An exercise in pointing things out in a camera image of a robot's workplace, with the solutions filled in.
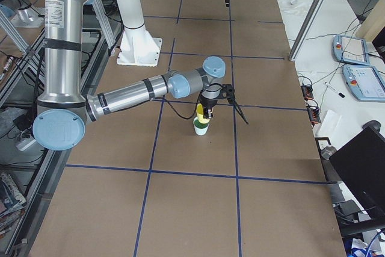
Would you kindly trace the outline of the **clear plastic bag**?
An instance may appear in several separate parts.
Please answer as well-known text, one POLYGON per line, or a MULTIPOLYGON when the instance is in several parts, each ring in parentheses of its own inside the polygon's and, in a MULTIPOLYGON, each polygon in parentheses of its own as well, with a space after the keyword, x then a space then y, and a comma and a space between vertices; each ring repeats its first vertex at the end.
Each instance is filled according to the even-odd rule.
POLYGON ((309 10, 309 5, 303 0, 279 0, 280 11, 283 13, 305 16, 309 10))

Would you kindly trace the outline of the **orange black connector block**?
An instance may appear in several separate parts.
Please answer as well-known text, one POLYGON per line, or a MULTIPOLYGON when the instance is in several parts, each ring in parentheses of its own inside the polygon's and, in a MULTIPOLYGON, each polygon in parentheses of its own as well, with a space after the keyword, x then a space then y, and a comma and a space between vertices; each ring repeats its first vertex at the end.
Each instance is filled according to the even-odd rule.
POLYGON ((310 84, 302 84, 301 91, 306 104, 306 110, 309 116, 310 124, 314 127, 321 123, 320 119, 320 107, 316 100, 313 98, 313 88, 310 84))

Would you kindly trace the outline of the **yellow cup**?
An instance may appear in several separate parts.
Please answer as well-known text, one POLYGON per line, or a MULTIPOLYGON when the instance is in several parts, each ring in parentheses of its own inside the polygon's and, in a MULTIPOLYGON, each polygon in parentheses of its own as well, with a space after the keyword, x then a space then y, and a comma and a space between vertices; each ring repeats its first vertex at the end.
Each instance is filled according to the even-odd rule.
POLYGON ((205 116, 204 116, 204 110, 203 110, 203 105, 201 103, 198 103, 197 104, 197 108, 196 108, 196 116, 198 118, 198 121, 201 123, 201 124, 208 124, 210 122, 209 119, 206 119, 205 116))

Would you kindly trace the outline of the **aluminium frame post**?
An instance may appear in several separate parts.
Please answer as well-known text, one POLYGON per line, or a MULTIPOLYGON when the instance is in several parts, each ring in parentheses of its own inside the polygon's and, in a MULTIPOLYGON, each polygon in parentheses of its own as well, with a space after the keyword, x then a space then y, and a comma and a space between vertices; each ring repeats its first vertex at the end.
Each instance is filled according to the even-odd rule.
POLYGON ((318 11, 320 10, 322 3, 324 0, 313 0, 309 11, 305 17, 305 20, 299 30, 299 33, 294 41, 294 44, 291 48, 290 54, 289 54, 289 60, 290 61, 295 61, 297 58, 301 47, 303 46, 305 39, 312 27, 312 24, 314 23, 314 20, 318 14, 318 11))

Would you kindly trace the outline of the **black monitor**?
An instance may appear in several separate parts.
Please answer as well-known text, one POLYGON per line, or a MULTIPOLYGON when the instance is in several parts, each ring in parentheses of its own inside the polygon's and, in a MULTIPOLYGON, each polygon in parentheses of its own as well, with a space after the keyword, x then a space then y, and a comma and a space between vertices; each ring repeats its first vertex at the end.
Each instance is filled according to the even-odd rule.
POLYGON ((334 153, 330 162, 368 214, 384 216, 384 137, 367 127, 334 153))

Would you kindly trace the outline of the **light green cup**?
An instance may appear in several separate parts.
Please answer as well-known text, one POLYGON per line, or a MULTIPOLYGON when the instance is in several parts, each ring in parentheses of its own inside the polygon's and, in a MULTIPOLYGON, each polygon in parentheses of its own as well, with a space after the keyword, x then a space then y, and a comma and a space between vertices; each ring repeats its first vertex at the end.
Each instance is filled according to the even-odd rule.
POLYGON ((205 135, 207 133, 209 122, 208 123, 201 123, 199 121, 198 117, 195 117, 193 120, 193 126, 195 133, 199 136, 205 135))

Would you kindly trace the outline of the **stack of books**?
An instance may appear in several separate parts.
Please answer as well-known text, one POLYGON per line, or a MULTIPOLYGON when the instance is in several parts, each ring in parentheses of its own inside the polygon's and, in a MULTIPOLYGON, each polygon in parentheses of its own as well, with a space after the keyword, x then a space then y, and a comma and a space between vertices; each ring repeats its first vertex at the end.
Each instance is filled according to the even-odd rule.
POLYGON ((1 171, 1 236, 10 231, 12 224, 23 216, 25 204, 26 198, 11 175, 1 171))

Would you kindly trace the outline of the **metal cup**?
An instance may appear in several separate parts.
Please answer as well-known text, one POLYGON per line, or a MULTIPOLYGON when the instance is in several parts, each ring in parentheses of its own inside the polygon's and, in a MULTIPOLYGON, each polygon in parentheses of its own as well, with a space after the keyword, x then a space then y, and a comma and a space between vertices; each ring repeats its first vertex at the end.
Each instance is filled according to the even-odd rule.
POLYGON ((328 145, 321 149, 320 154, 322 159, 329 160, 332 155, 334 155, 337 152, 337 149, 332 146, 328 145))

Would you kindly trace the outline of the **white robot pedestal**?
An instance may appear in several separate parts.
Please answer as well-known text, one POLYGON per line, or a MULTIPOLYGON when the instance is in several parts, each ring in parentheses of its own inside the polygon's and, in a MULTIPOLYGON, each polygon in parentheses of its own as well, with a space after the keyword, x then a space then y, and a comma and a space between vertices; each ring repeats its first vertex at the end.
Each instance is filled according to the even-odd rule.
POLYGON ((119 65, 155 67, 158 64, 162 39, 148 32, 140 0, 116 0, 123 22, 119 65))

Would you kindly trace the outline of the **lower teach pendant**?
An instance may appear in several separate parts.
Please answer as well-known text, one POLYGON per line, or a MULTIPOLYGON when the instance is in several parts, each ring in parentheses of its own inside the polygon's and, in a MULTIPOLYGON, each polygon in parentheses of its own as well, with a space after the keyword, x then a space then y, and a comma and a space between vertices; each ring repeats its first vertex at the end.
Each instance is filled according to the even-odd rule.
POLYGON ((384 80, 374 66, 346 65, 343 76, 358 101, 384 102, 384 80))

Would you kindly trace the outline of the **upper teach pendant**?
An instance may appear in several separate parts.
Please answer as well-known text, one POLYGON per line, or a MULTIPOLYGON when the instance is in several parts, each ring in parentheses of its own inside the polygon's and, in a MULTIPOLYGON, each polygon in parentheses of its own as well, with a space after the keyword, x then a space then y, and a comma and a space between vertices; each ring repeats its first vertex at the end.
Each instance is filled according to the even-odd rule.
POLYGON ((337 61, 346 64, 370 65, 367 42, 364 39, 338 34, 332 50, 337 61))

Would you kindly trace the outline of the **teach pendant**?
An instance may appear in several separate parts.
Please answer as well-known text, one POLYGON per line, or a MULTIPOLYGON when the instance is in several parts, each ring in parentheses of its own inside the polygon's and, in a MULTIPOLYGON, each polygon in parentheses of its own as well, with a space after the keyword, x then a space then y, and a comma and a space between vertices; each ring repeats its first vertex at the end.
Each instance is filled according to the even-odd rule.
POLYGON ((364 39, 338 34, 332 50, 337 61, 346 64, 370 65, 367 42, 364 39))
POLYGON ((358 101, 384 102, 384 80, 374 66, 346 65, 343 76, 358 101))

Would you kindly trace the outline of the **black marker pen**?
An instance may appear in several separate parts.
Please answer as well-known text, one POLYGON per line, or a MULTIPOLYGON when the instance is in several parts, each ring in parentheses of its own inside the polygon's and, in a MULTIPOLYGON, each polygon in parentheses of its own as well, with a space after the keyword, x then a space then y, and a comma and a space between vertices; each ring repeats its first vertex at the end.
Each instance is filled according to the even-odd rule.
POLYGON ((336 93, 339 97, 341 98, 345 98, 345 95, 340 92, 339 90, 337 90, 336 88, 334 88, 329 82, 325 82, 324 85, 329 88, 331 91, 333 91, 334 93, 336 93))

